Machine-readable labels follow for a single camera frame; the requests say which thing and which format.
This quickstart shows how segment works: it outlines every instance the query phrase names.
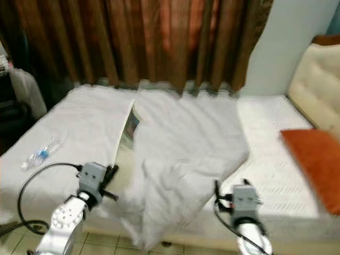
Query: white mattress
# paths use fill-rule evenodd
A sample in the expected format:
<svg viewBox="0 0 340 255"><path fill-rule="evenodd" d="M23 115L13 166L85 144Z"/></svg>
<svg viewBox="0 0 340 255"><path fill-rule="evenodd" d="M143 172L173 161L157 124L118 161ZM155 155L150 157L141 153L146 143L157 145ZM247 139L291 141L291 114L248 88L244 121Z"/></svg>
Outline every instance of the white mattress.
<svg viewBox="0 0 340 255"><path fill-rule="evenodd" d="M58 161L109 164L125 110L129 100L136 96L134 91L82 86L73 90L27 132L0 158L0 224L18 219L15 201L19 189L34 172L23 172L20 165L33 150L46 143L51 135L56 135L65 141L64 145L44 164ZM317 203L280 139L280 129L310 128L310 124L284 96L240 98L238 108L251 154L248 161L223 183L222 191L228 192L232 184L248 178L264 202L260 217L272 240L339 239L340 220L327 214ZM78 183L74 176L74 170L60 167L34 180L24 196L23 210L27 219L49 220L55 206L70 192L76 191ZM111 201L105 200L93 210L86 225L107 232L121 232L118 220L105 210L109 206L114 210L111 205ZM207 238L235 238L213 215L213 199L191 224L178 232Z"/></svg>

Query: curtain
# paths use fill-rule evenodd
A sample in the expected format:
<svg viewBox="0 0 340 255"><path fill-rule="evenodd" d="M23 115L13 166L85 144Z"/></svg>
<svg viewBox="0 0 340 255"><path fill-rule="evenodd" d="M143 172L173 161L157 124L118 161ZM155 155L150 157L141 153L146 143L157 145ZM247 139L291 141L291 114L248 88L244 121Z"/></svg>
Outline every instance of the curtain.
<svg viewBox="0 0 340 255"><path fill-rule="evenodd" d="M194 80L244 86L273 0L2 0L0 39L11 56L24 31L33 73L136 88Z"/></svg>

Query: beige headboard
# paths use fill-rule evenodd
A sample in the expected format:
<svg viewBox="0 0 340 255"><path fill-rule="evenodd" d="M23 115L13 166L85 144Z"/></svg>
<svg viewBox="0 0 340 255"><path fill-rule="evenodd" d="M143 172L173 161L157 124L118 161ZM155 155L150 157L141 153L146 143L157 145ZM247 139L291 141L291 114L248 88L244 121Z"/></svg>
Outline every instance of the beige headboard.
<svg viewBox="0 0 340 255"><path fill-rule="evenodd" d="M340 141L340 41L327 46L312 43L307 48L288 95L316 127Z"/></svg>

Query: orange pillow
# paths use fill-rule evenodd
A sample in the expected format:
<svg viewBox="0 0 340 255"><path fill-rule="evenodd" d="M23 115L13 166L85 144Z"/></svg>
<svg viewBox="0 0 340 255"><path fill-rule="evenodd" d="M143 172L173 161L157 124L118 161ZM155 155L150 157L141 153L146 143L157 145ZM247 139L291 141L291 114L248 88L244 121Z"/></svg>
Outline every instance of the orange pillow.
<svg viewBox="0 0 340 255"><path fill-rule="evenodd" d="M281 134L321 202L331 214L340 215L340 144L317 129Z"/></svg>

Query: water bottle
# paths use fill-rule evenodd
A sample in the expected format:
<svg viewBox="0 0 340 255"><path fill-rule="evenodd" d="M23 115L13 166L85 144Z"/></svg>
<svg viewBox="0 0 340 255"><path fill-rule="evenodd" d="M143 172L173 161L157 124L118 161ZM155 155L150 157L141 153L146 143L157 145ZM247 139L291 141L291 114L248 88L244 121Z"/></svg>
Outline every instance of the water bottle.
<svg viewBox="0 0 340 255"><path fill-rule="evenodd" d="M22 163L21 168L28 170L32 167L39 166L46 158L55 153L60 147L58 139L52 138L50 142L37 152L33 153L28 159Z"/></svg>

